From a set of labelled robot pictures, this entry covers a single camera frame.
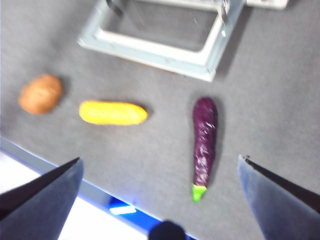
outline brown potato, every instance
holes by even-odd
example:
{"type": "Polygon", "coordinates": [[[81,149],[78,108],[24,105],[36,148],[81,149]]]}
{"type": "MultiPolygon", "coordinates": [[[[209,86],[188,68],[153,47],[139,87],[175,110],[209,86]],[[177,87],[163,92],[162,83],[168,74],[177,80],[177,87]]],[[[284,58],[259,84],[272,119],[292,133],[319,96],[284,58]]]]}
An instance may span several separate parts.
{"type": "Polygon", "coordinates": [[[19,105],[31,114],[44,114],[57,105],[63,92],[61,81],[44,74],[28,83],[20,93],[19,105]]]}

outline gray carpet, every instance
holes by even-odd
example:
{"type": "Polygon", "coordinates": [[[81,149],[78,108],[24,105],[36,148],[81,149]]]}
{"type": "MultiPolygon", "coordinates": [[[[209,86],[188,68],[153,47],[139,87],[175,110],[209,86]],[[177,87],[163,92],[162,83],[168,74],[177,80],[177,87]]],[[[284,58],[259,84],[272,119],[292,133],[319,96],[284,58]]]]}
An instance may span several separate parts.
{"type": "Polygon", "coordinates": [[[95,0],[1,1],[1,135],[55,164],[82,156],[84,178],[201,240],[263,239],[237,176],[238,154],[320,193],[320,1],[284,11],[245,7],[212,83],[83,49],[76,40],[95,0]],[[23,85],[59,76],[51,113],[23,111],[23,85]],[[191,198],[192,108],[217,103],[217,159],[205,197],[191,198]],[[129,101],[149,119],[96,126],[88,99],[129,101]]]}

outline purple eggplant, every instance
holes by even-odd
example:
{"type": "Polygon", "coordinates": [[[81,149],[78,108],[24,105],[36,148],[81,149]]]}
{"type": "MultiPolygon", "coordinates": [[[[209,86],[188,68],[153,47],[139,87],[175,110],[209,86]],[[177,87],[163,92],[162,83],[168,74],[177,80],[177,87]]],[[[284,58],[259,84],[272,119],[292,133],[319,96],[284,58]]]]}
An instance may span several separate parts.
{"type": "Polygon", "coordinates": [[[207,190],[213,162],[216,157],[218,111],[209,97],[200,98],[193,109],[194,124],[194,178],[193,201],[198,202],[207,190]]]}

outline green eggplant stem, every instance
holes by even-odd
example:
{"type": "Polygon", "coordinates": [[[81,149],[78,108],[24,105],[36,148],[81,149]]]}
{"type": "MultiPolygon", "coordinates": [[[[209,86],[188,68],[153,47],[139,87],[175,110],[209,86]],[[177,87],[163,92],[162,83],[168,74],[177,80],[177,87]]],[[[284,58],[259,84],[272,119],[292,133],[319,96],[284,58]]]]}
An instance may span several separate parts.
{"type": "Polygon", "coordinates": [[[207,191],[207,187],[203,185],[192,184],[192,198],[196,203],[200,201],[203,194],[207,191]]]}

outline white metal frame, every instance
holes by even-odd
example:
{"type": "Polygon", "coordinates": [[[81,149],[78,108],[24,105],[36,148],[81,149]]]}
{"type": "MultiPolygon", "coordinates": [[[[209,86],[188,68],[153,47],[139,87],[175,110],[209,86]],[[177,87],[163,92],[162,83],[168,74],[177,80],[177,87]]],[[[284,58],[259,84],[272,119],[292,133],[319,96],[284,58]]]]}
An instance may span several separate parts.
{"type": "Polygon", "coordinates": [[[228,22],[220,17],[221,5],[212,0],[131,0],[216,11],[218,15],[200,51],[191,51],[142,40],[102,29],[103,19],[113,11],[105,0],[98,0],[78,43],[85,48],[133,60],[156,68],[211,82],[227,45],[244,0],[229,0],[228,22]]]}

